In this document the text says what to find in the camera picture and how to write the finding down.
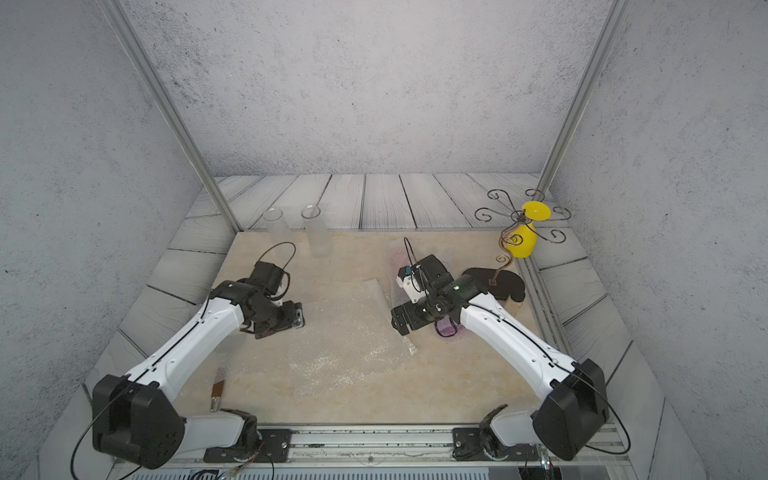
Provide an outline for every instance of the aluminum frame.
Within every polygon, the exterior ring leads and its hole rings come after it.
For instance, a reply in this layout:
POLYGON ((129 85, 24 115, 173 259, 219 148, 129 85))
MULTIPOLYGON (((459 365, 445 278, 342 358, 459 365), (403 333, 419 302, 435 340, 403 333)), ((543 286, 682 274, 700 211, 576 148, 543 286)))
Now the aluminum frame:
POLYGON ((101 11, 104 13, 107 22, 114 30, 114 34, 118 37, 118 41, 123 46, 125 54, 130 58, 131 63, 134 64, 136 71, 141 76, 141 80, 144 85, 147 86, 155 104, 160 109, 163 118, 168 123, 171 131, 174 132, 176 140, 179 141, 184 154, 192 164, 197 176, 200 177, 200 181, 208 190, 210 197, 214 200, 216 207, 221 212, 227 224, 235 232, 242 232, 243 227, 240 222, 237 221, 230 205, 227 203, 227 199, 219 189, 219 185, 216 179, 211 175, 208 166, 203 159, 203 154, 197 148, 197 145, 192 140, 190 132, 184 121, 181 119, 178 111, 176 110, 174 103, 170 99, 170 95, 165 90, 163 82, 154 70, 147 53, 141 46, 134 29, 131 27, 131 23, 128 21, 128 17, 125 15, 125 11, 120 6, 118 0, 96 0, 101 7, 101 11))
POLYGON ((611 53, 611 49, 616 42, 616 37, 624 25, 624 21, 627 19, 631 2, 632 0, 614 0, 611 9, 608 10, 608 17, 603 24, 603 29, 598 37, 598 43, 594 46, 592 55, 587 62, 587 67, 581 76, 576 95, 571 102, 571 107, 568 109, 563 126, 560 128, 560 132, 554 141, 552 150, 549 152, 549 158, 541 169, 538 185, 536 186, 538 192, 534 195, 534 200, 541 201, 544 198, 547 189, 554 179, 554 175, 558 171, 558 167, 560 167, 565 150, 568 148, 568 143, 576 131, 581 116, 584 114, 589 97, 600 78, 600 73, 603 71, 608 55, 611 53))

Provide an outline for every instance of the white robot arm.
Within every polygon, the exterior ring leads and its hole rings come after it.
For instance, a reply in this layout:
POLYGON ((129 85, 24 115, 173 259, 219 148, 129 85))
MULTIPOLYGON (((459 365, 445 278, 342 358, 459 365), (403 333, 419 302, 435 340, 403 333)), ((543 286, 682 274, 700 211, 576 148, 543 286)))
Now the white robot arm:
POLYGON ((211 447, 250 452, 256 417, 240 411, 182 418, 171 403, 195 369, 231 332, 263 338, 303 325, 301 303, 283 302, 283 269, 257 262, 250 277, 224 281, 158 351, 93 391, 93 445, 99 452, 157 468, 177 453, 211 447))
POLYGON ((488 414, 481 437, 492 458, 504 456, 506 447, 541 442, 571 460, 607 421, 600 367, 589 359, 579 364, 538 338, 470 275, 454 280, 430 255, 400 269, 397 283, 410 298, 392 310, 392 326, 401 335, 450 316, 501 354, 542 400, 537 409, 505 405, 488 414))

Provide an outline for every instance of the wood plank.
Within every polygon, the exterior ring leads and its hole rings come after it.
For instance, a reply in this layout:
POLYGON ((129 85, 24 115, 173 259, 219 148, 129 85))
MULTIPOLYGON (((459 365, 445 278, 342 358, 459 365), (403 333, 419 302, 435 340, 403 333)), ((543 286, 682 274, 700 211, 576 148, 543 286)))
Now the wood plank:
POLYGON ((221 215, 187 218, 171 239, 168 248, 194 252, 226 253, 235 233, 221 215))
POLYGON ((296 175, 270 175, 248 187, 230 202, 230 208, 243 228, 251 228, 261 214, 283 194, 296 175))
MULTIPOLYGON (((633 343, 627 351, 608 383, 607 394, 608 401, 632 438, 632 448, 627 455, 634 471, 640 480, 646 480, 654 456, 664 394, 637 344, 633 343)), ((618 432, 626 445, 627 437, 621 427, 618 427, 618 432)))
POLYGON ((475 217, 475 212, 480 207, 487 207, 498 212, 510 213, 509 209, 500 201, 488 198, 488 191, 467 174, 435 174, 435 178, 442 185, 448 195, 453 199, 459 210, 462 211, 470 225, 476 228, 504 228, 508 227, 512 220, 509 216, 503 216, 488 212, 490 221, 484 222, 475 217))
POLYGON ((362 228, 415 229, 399 175, 367 174, 362 201, 362 228))
POLYGON ((360 228, 365 175, 333 175, 320 210, 328 228, 360 228))
MULTIPOLYGON (((469 174, 469 176, 481 184, 485 191, 494 188, 506 190, 515 204, 515 209, 518 210, 531 199, 525 195, 525 191, 529 188, 536 188, 537 183, 537 180, 530 174, 469 174)), ((502 201, 507 203, 503 194, 502 201)))
POLYGON ((147 285, 199 303, 208 296, 224 258, 220 253, 165 250, 147 285))
MULTIPOLYGON (((559 233, 555 232, 557 236, 553 237, 552 230, 555 229, 536 226, 536 231, 542 236, 557 241, 562 240, 562 236, 559 233)), ((565 265, 566 263, 583 260, 587 257, 587 252, 584 251, 584 248, 581 246, 581 242, 578 241, 573 229, 560 227, 557 230, 560 230, 565 235, 565 242, 549 243, 542 239, 538 239, 536 242, 536 247, 533 250, 533 257, 536 259, 536 264, 540 270, 546 270, 553 266, 565 265)))
POLYGON ((471 224, 432 174, 400 175, 416 228, 467 228, 471 224))
POLYGON ((120 324, 120 329, 147 354, 163 346, 199 308, 174 296, 145 287, 120 324))
MULTIPOLYGON (((301 217, 301 210, 307 205, 317 205, 320 202, 330 177, 330 174, 299 175, 275 200, 272 207, 283 211, 289 227, 303 228, 304 219, 301 217)), ((252 228, 266 228, 266 222, 260 218, 252 228)))
POLYGON ((589 260, 556 266, 541 272, 554 309, 566 323, 606 294, 589 260))
POLYGON ((707 480, 707 470, 669 400, 664 403, 651 480, 707 480))
MULTIPOLYGON (((85 391, 78 385, 71 400, 40 448, 40 480, 61 480, 69 476, 69 459, 93 412, 85 391)), ((74 457, 80 480, 104 480, 112 470, 109 455, 96 452, 86 436, 74 457)))
POLYGON ((606 375, 616 369, 632 338, 618 310, 606 296, 564 325, 565 336, 577 361, 592 359, 606 375))
MULTIPOLYGON (((227 201, 232 201, 250 187, 255 184, 261 178, 260 175, 234 175, 232 177, 224 177, 219 180, 219 189, 224 195, 227 201)), ((189 217, 202 217, 205 215, 217 215, 221 212, 216 207, 214 199, 210 197, 208 190, 203 187, 200 193, 197 194, 197 198, 194 199, 190 211, 187 212, 187 218, 189 217)))
MULTIPOLYGON (((538 180, 531 174, 469 174, 479 184, 481 184, 486 190, 494 188, 501 188, 509 193, 509 197, 512 198, 512 202, 515 204, 515 208, 522 208, 523 204, 529 201, 531 198, 525 195, 525 191, 530 188, 536 188, 538 180)), ((556 207, 558 204, 552 199, 545 199, 545 204, 550 208, 556 207)), ((566 220, 558 220, 563 218, 564 215, 555 214, 553 212, 551 219, 556 221, 536 222, 537 228, 541 227, 567 227, 568 222, 566 220)))
POLYGON ((94 386, 105 375, 123 376, 128 370, 143 362, 147 357, 131 343, 125 335, 116 332, 101 354, 96 365, 85 379, 85 387, 93 394, 94 386))

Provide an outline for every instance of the textured wall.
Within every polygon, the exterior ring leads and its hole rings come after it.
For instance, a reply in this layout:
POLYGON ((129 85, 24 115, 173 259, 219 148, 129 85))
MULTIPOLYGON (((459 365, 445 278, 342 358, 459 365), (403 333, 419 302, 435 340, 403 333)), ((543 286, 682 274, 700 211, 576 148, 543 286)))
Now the textured wall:
POLYGON ((553 191, 713 478, 765 478, 768 2, 629 21, 553 191))
POLYGON ((211 170, 539 171, 610 0, 122 0, 211 170))
POLYGON ((16 478, 200 182, 93 0, 3 2, 0 65, 0 478, 16 478))

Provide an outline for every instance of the clear glass jar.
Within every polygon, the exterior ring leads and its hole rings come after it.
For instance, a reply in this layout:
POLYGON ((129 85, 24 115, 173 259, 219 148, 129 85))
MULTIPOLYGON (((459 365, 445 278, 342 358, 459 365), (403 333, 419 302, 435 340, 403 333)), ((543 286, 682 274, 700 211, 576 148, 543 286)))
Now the clear glass jar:
POLYGON ((301 210, 306 239, 310 243, 313 257, 326 257, 331 253, 331 238, 321 213, 320 207, 316 205, 307 205, 301 210))
POLYGON ((290 242, 290 227, 288 227, 288 221, 281 209, 270 208, 264 212, 262 218, 266 222, 267 231, 270 232, 272 245, 277 245, 280 242, 290 242))

